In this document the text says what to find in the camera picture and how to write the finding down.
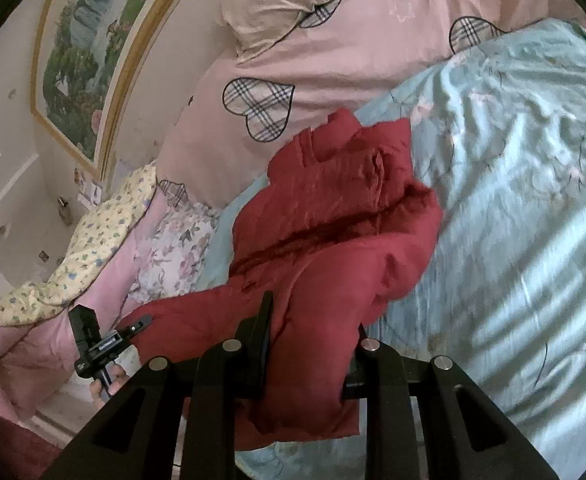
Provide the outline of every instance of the silver bolt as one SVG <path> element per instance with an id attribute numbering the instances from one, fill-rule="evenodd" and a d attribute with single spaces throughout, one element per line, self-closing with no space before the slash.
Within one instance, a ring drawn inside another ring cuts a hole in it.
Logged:
<path id="1" fill-rule="evenodd" d="M 151 359 L 151 362 L 148 363 L 148 367 L 153 372 L 159 372 L 161 370 L 164 370 L 164 368 L 166 368 L 168 365 L 169 362 L 164 357 L 154 357 L 153 359 Z"/>
<path id="2" fill-rule="evenodd" d="M 362 339 L 360 344 L 364 350 L 368 350 L 369 352 L 374 352 L 375 350 L 379 349 L 379 341 L 377 339 L 373 339 L 372 337 Z"/>
<path id="3" fill-rule="evenodd" d="M 445 355 L 438 355 L 433 362 L 440 370 L 450 370 L 453 367 L 453 360 Z"/>
<path id="4" fill-rule="evenodd" d="M 242 342 L 238 339 L 227 339 L 222 343 L 222 348 L 226 352 L 237 352 L 242 348 Z"/>

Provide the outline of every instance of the waterfall painting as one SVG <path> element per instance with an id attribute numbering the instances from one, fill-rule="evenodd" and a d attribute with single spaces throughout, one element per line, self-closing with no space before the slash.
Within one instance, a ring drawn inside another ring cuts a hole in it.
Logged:
<path id="1" fill-rule="evenodd" d="M 132 56 L 135 36 L 146 31 L 143 50 L 156 27 L 144 22 L 148 16 L 159 21 L 162 14 L 153 8 L 156 1 L 47 0 L 44 6 L 33 61 L 32 111 L 95 178 L 103 178 L 114 140 L 119 113 L 114 103 L 121 108 L 127 91 L 117 82 L 123 73 L 132 81 L 135 67 L 126 62 L 142 59 L 140 52 Z"/>

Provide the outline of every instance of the yellow patterned fabric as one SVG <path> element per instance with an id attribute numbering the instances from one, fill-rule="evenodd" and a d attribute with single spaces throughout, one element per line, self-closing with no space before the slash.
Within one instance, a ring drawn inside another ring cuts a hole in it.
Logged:
<path id="1" fill-rule="evenodd" d="M 47 282 L 29 282 L 0 298 L 0 325 L 56 316 L 81 295 L 144 215 L 155 192 L 155 166 L 135 171 L 113 197 L 83 216 L 64 261 Z"/>

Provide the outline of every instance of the hand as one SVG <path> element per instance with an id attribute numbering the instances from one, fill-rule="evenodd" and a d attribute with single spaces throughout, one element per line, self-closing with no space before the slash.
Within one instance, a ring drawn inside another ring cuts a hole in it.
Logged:
<path id="1" fill-rule="evenodd" d="M 124 384 L 126 384 L 126 381 L 129 380 L 130 377 L 126 374 L 126 371 L 120 365 L 112 365 L 112 367 L 108 370 L 108 374 L 113 381 L 111 386 L 108 387 L 108 392 L 113 396 L 122 386 L 124 386 Z M 93 399 L 93 403 L 98 407 L 98 409 L 102 408 L 105 404 L 105 402 L 100 398 L 100 393 L 102 392 L 102 382 L 99 380 L 93 381 L 89 386 L 89 390 L 90 396 Z"/>

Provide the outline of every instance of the landscape painting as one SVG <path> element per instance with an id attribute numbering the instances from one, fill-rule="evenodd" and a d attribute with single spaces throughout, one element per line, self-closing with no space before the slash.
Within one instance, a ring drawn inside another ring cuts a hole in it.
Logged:
<path id="1" fill-rule="evenodd" d="M 147 0 L 48 0 L 36 41 L 33 112 L 99 176 L 103 119 L 122 50 Z"/>

